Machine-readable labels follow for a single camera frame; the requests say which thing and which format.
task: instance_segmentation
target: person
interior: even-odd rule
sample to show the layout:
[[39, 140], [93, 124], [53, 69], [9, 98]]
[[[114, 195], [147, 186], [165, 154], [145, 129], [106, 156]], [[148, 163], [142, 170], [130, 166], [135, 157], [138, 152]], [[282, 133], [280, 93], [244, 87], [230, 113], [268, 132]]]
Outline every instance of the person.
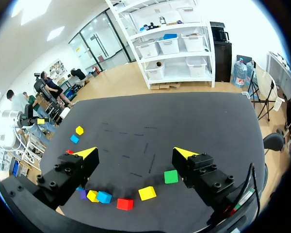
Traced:
[[41, 118], [49, 118], [51, 125], [54, 125], [54, 120], [46, 113], [46, 111], [38, 104], [37, 99], [33, 96], [27, 95], [27, 92], [23, 92], [23, 95], [26, 97], [29, 104], [32, 104], [33, 109], [39, 114]]
[[[26, 97], [20, 93], [15, 95], [12, 90], [8, 90], [6, 93], [6, 97], [8, 100], [12, 102], [11, 108], [14, 111], [25, 112], [25, 107], [28, 104]], [[38, 113], [34, 110], [33, 116], [37, 117]], [[44, 129], [55, 132], [56, 128], [52, 126], [49, 122], [45, 124], [39, 124], [39, 126], [43, 127]], [[24, 126], [24, 128], [28, 129], [33, 135], [40, 139], [40, 141], [46, 145], [49, 144], [49, 140], [45, 136], [45, 134], [40, 130], [39, 126], [35, 123], [33, 126]]]
[[46, 83], [45, 89], [51, 93], [51, 95], [61, 104], [63, 104], [64, 100], [66, 103], [71, 104], [72, 106], [74, 103], [72, 103], [64, 94], [63, 90], [53, 83], [52, 79], [47, 77], [47, 74], [45, 71], [43, 71], [40, 75], [41, 79], [43, 79]]

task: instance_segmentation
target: black table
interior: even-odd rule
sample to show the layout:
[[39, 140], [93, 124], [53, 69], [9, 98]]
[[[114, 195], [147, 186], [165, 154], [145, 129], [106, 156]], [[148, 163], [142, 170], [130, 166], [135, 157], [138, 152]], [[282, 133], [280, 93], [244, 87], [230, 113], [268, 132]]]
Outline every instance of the black table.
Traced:
[[[85, 133], [70, 141], [75, 128]], [[66, 150], [98, 147], [100, 164], [86, 189], [113, 194], [111, 204], [81, 200], [76, 191], [61, 209], [88, 225], [126, 231], [194, 232], [206, 227], [213, 210], [179, 179], [164, 184], [163, 172], [174, 169], [173, 147], [206, 152], [235, 185], [256, 167], [258, 189], [264, 177], [264, 149], [251, 102], [234, 93], [151, 94], [78, 102], [57, 129], [40, 162], [51, 170]], [[138, 189], [153, 186], [157, 197], [141, 201]], [[117, 198], [133, 198], [134, 209], [116, 208]], [[247, 222], [256, 211], [248, 208]]]

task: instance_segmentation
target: glass door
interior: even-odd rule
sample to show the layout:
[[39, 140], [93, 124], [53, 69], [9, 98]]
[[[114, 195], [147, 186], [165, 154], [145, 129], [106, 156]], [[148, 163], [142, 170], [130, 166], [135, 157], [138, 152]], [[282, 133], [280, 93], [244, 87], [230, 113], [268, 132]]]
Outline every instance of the glass door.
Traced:
[[108, 17], [102, 13], [81, 30], [81, 36], [103, 70], [129, 62]]
[[92, 51], [87, 47], [80, 34], [77, 34], [69, 43], [70, 47], [79, 58], [81, 64], [85, 67], [86, 72], [92, 72], [93, 67], [102, 71], [99, 62], [93, 56]]

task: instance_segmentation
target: purple block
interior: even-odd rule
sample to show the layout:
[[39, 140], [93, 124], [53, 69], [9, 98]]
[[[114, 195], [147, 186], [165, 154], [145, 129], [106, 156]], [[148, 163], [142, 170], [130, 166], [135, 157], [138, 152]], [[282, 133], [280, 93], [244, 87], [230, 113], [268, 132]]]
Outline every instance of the purple block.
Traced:
[[87, 199], [87, 194], [88, 194], [88, 190], [81, 190], [80, 191], [80, 196], [82, 200], [86, 200]]

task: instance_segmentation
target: office chair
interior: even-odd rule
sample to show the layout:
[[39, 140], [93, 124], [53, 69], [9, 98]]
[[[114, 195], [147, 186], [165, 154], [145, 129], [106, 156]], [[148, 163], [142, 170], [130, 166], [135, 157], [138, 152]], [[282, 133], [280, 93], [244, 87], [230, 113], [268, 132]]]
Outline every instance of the office chair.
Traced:
[[[270, 135], [266, 136], [263, 139], [263, 144], [264, 144], [264, 149], [268, 149], [265, 154], [269, 150], [274, 150], [274, 151], [281, 151], [286, 144], [285, 138], [283, 137], [282, 133], [271, 133]], [[264, 190], [266, 183], [267, 183], [267, 178], [268, 178], [268, 168], [265, 163], [265, 169], [264, 169], [264, 183], [263, 183], [263, 189]]]

